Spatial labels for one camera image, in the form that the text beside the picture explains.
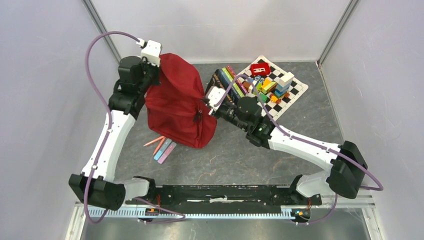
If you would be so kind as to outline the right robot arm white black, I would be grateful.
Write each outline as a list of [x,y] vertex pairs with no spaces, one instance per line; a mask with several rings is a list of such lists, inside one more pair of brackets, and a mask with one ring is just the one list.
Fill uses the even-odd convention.
[[343,144],[329,143],[289,131],[263,116],[255,97],[243,97],[237,105],[221,103],[219,96],[208,99],[210,115],[243,130],[254,146],[289,153],[322,169],[293,180],[288,191],[293,203],[302,204],[309,197],[324,193],[347,199],[357,197],[368,166],[355,143],[347,140]]

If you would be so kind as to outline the black book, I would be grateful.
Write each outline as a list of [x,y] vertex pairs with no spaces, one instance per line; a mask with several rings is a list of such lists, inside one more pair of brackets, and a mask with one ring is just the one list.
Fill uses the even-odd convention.
[[216,73],[214,73],[209,81],[209,83],[206,86],[206,90],[205,90],[205,96],[207,96],[209,94],[209,92],[211,91],[212,87],[217,87],[220,89],[224,89],[221,81],[218,78],[218,75]]

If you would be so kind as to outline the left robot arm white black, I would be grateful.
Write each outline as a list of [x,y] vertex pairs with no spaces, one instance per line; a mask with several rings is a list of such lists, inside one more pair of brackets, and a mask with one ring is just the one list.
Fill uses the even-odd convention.
[[112,95],[103,102],[106,117],[99,140],[81,173],[72,174],[68,180],[85,212],[90,206],[116,211],[136,197],[145,204],[156,200],[153,180],[135,176],[116,182],[115,171],[126,138],[145,105],[147,90],[160,84],[160,64],[158,56],[127,56],[120,60],[119,78]]

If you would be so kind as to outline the red backpack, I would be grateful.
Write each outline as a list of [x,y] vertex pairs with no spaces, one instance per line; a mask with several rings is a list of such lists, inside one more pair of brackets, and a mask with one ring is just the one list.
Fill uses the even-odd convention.
[[161,54],[159,81],[145,95],[149,129],[182,145],[204,148],[215,134],[217,120],[203,101],[198,70],[177,54]]

